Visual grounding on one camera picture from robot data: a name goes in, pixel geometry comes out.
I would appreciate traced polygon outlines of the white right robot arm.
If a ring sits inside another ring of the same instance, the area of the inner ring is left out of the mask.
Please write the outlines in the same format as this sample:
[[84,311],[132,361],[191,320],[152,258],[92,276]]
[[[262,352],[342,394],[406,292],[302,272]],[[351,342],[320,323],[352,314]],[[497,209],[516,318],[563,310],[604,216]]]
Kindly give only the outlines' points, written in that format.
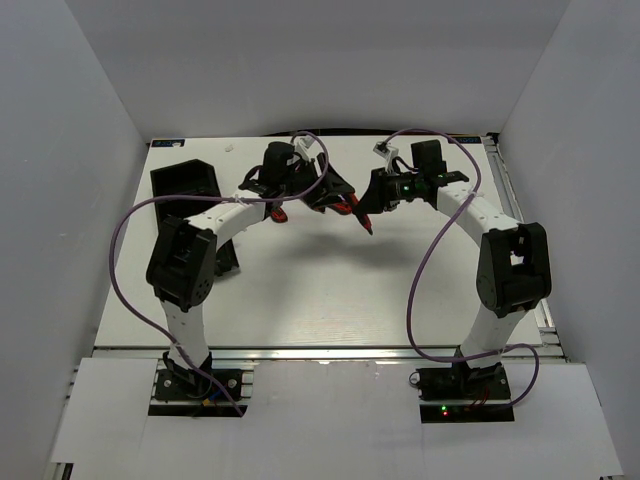
[[422,200],[457,224],[478,246],[476,290],[480,308],[452,364],[453,390],[472,399],[488,385],[515,327],[551,292],[545,229],[506,215],[479,193],[479,183],[451,171],[437,140],[411,146],[412,165],[400,171],[398,151],[388,142],[374,151],[386,164],[371,172],[370,182],[353,212],[381,214],[401,202]]

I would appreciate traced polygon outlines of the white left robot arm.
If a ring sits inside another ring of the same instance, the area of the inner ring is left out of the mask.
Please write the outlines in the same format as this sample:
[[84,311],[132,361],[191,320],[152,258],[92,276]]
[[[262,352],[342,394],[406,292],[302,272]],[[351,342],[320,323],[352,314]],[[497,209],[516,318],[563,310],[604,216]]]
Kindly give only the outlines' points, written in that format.
[[244,177],[236,202],[222,202],[215,169],[193,159],[151,173],[158,237],[146,281],[159,299],[173,344],[163,355],[177,387],[199,399],[211,387],[212,357],[204,335],[202,305],[216,276],[238,267],[233,238],[272,217],[284,198],[310,209],[348,215],[355,189],[329,165],[325,153],[310,158],[302,143],[274,141],[263,161]]

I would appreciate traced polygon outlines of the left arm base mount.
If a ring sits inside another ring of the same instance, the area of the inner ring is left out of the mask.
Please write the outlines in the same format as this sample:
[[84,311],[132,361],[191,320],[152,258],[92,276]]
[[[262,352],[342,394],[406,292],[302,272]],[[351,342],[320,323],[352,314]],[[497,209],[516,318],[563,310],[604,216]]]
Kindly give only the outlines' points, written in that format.
[[[253,372],[242,369],[214,369],[213,376],[225,387],[245,413],[253,390]],[[194,386],[168,369],[156,373],[148,407],[151,417],[238,418],[224,393],[208,380]]]

